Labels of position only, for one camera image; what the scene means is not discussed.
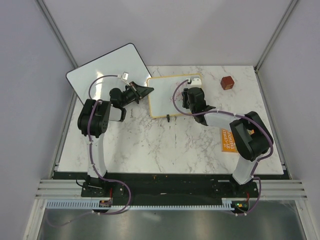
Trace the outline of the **yellow framed small whiteboard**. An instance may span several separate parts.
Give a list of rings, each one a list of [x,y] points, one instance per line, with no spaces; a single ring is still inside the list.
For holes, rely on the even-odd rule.
[[[182,106],[182,92],[184,88],[190,88],[187,86],[187,81],[192,77],[201,78],[202,81],[200,73],[148,78],[147,86],[154,88],[154,91],[148,95],[150,116],[155,119],[165,118],[167,115],[180,116],[180,112],[189,113],[190,111]]]

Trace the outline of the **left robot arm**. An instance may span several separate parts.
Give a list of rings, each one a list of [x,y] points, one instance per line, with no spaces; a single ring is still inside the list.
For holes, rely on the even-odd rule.
[[[126,117],[125,106],[140,100],[152,93],[153,87],[141,86],[130,82],[125,90],[113,88],[109,92],[110,100],[87,99],[77,120],[77,127],[86,138],[88,152],[88,169],[86,187],[99,197],[106,196],[110,185],[107,178],[107,167],[104,158],[104,136],[110,121],[123,122]]]

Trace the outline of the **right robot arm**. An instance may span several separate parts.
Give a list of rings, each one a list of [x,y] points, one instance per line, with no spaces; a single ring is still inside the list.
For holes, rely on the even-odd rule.
[[[229,184],[229,191],[235,197],[242,196],[258,163],[274,151],[274,140],[264,122],[255,111],[239,115],[208,105],[205,93],[199,87],[185,88],[182,98],[182,107],[190,110],[197,123],[231,132],[239,159],[232,173],[234,181]]]

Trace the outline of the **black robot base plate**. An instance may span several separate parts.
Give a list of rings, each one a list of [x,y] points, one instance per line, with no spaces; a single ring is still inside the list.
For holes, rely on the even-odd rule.
[[[103,188],[82,185],[81,196],[116,204],[219,204],[258,196],[254,181],[237,184],[230,174],[108,173]]]

